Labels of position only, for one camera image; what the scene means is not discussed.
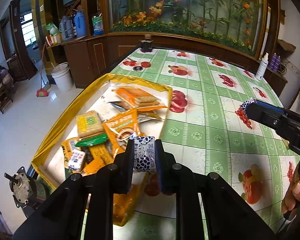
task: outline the green checkered tablecloth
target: green checkered tablecloth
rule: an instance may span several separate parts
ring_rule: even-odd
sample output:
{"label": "green checkered tablecloth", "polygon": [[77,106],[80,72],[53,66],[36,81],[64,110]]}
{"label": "green checkered tablecloth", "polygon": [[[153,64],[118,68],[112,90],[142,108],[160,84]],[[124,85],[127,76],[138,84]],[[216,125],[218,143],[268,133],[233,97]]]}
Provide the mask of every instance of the green checkered tablecloth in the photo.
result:
{"label": "green checkered tablecloth", "polygon": [[[136,65],[146,61],[151,66],[134,71],[124,61]],[[262,195],[249,205],[276,232],[289,186],[287,173],[300,157],[285,148],[274,130],[254,121],[246,125],[235,113],[251,97],[282,106],[264,79],[258,81],[254,74],[211,57],[168,49],[150,53],[137,49],[112,73],[138,76],[182,92],[186,107],[182,112],[169,110],[163,127],[165,151],[193,172],[219,173],[239,195],[244,193],[239,173],[257,165]],[[175,209],[175,196],[143,194],[132,219],[122,228],[114,226],[114,239],[174,239]],[[202,215],[206,228],[203,208]]]}

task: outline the spray bottle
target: spray bottle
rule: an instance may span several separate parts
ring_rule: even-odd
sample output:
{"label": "spray bottle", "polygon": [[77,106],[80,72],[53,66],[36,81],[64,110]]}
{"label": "spray bottle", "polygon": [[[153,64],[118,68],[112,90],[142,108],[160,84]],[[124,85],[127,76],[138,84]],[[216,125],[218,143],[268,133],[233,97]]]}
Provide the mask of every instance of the spray bottle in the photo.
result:
{"label": "spray bottle", "polygon": [[256,79],[261,80],[268,65],[268,53],[266,53],[263,58],[261,59],[258,71],[256,73]]}

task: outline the screw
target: screw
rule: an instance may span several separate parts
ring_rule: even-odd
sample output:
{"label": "screw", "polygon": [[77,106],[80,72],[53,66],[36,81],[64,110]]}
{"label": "screw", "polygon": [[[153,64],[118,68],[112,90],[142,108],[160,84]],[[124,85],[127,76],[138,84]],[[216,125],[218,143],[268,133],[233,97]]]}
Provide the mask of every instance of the screw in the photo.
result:
{"label": "screw", "polygon": [[173,168],[174,170],[181,170],[182,166],[181,166],[180,163],[175,163],[175,164],[172,165],[172,168]]}
{"label": "screw", "polygon": [[209,176],[210,176],[211,179],[217,179],[217,178],[219,178],[219,174],[216,173],[216,172],[209,173]]}
{"label": "screw", "polygon": [[80,179],[80,176],[81,176],[81,174],[76,172],[76,173],[72,174],[70,177],[72,180],[78,180],[78,179]]}
{"label": "screw", "polygon": [[111,170],[111,171],[116,170],[117,167],[118,167],[118,166],[117,166],[116,164],[114,164],[114,163],[111,163],[111,164],[108,165],[108,169]]}

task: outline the bottle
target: bottle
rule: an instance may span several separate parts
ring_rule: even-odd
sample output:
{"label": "bottle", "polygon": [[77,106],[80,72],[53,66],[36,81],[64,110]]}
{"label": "bottle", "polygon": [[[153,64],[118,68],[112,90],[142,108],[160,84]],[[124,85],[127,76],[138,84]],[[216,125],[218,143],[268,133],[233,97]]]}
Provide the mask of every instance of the bottle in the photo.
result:
{"label": "bottle", "polygon": [[281,62],[281,59],[280,59],[280,56],[277,56],[276,60],[275,60],[275,63],[274,63],[274,66],[272,68],[272,70],[274,72],[277,72],[279,66],[280,66],[280,62]]}
{"label": "bottle", "polygon": [[274,68],[274,64],[275,64],[275,61],[277,59],[277,55],[274,53],[271,57],[271,60],[270,60],[270,63],[269,63],[269,68],[270,69],[273,69]]}
{"label": "bottle", "polygon": [[256,73],[256,79],[261,80],[268,65],[268,53],[266,53],[263,58],[261,59],[258,71]]}

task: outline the bucket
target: bucket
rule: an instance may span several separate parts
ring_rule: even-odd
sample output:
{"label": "bucket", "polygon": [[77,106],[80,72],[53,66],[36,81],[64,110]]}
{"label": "bucket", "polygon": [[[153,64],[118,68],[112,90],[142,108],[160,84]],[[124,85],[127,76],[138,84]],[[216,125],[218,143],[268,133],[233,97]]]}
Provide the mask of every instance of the bucket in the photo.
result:
{"label": "bucket", "polygon": [[56,66],[51,72],[51,75],[61,92],[66,92],[73,87],[73,80],[69,70],[69,65],[65,62]]}

